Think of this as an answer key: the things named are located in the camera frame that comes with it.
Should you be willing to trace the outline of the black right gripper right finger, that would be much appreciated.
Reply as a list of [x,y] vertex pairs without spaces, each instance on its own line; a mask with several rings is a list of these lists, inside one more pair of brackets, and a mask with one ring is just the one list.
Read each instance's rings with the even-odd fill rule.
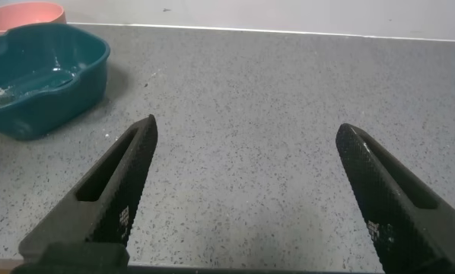
[[386,273],[455,273],[455,209],[364,130],[336,147]]

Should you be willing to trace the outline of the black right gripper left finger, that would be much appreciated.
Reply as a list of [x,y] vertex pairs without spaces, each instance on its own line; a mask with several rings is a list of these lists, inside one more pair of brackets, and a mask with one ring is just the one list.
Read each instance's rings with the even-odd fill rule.
[[19,243],[19,254],[36,260],[54,243],[127,245],[157,141],[154,116],[133,123]]

